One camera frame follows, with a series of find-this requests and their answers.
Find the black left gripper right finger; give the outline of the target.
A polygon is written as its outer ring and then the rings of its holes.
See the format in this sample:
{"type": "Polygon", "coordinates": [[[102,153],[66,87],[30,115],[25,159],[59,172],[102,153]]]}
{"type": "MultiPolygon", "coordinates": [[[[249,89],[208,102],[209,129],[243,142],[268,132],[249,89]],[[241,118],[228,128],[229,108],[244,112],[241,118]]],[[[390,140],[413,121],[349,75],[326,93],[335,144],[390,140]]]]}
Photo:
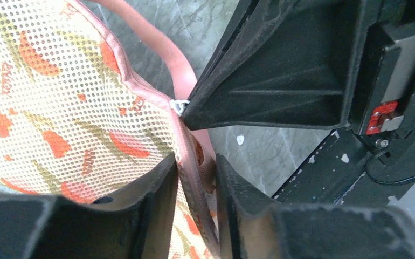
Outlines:
{"type": "Polygon", "coordinates": [[[216,156],[220,258],[415,258],[415,222],[396,207],[285,204],[216,156]]]}

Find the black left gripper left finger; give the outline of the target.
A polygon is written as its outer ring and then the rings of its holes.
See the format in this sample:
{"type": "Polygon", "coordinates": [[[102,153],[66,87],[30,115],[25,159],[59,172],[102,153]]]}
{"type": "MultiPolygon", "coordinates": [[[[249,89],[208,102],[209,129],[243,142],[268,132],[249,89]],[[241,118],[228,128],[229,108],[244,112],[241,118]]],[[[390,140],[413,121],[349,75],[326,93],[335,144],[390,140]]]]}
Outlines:
{"type": "Polygon", "coordinates": [[[177,182],[169,154],[92,204],[0,194],[0,258],[167,258],[177,182]]]}

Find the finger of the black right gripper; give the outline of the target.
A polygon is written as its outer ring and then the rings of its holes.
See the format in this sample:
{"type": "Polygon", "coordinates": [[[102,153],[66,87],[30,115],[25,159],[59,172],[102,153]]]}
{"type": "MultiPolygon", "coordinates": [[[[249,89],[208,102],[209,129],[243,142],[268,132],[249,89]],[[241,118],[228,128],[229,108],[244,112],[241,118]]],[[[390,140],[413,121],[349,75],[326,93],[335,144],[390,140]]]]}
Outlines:
{"type": "Polygon", "coordinates": [[[347,123],[375,1],[239,1],[189,96],[191,130],[347,123]]]}

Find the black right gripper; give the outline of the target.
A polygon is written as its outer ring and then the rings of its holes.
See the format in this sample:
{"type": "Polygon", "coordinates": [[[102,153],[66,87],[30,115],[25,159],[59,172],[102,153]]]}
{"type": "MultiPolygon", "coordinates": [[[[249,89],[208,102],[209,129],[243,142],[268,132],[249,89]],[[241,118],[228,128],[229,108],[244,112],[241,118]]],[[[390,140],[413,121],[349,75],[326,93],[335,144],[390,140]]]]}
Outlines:
{"type": "Polygon", "coordinates": [[[415,1],[361,1],[353,132],[394,165],[415,144],[415,1]]]}

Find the floral mesh bra laundry bag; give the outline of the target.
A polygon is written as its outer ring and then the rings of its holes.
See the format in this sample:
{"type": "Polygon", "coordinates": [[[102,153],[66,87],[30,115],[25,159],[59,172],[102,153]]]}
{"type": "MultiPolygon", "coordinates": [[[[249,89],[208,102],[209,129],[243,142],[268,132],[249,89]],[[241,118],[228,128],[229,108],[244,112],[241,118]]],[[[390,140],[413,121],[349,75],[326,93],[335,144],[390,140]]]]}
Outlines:
{"type": "Polygon", "coordinates": [[[169,68],[176,96],[131,67],[80,1],[0,1],[0,185],[91,203],[174,153],[170,258],[219,258],[215,160],[181,110],[197,79],[180,49],[125,1],[102,1],[169,68]]]}

